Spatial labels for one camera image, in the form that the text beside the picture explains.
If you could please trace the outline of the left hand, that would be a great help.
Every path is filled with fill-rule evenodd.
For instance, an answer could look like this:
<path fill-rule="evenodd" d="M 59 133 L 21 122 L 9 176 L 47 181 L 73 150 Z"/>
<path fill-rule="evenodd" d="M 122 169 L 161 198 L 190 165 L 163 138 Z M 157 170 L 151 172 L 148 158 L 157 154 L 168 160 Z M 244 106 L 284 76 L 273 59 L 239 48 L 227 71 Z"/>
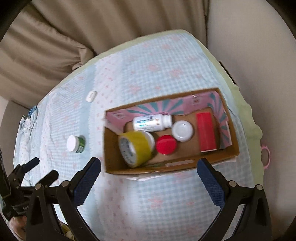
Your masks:
<path fill-rule="evenodd" d="M 26 240 L 27 217 L 13 217 L 9 221 L 9 228 L 18 240 Z"/>

